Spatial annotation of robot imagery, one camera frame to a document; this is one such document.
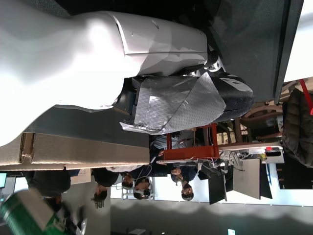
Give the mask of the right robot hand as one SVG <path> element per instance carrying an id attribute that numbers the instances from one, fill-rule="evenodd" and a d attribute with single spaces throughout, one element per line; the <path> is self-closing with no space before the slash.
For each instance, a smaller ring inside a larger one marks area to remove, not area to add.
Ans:
<path id="1" fill-rule="evenodd" d="M 0 3 L 3 171 L 146 164 L 149 135 L 239 117 L 253 103 L 252 89 L 225 71 L 198 29 Z"/>

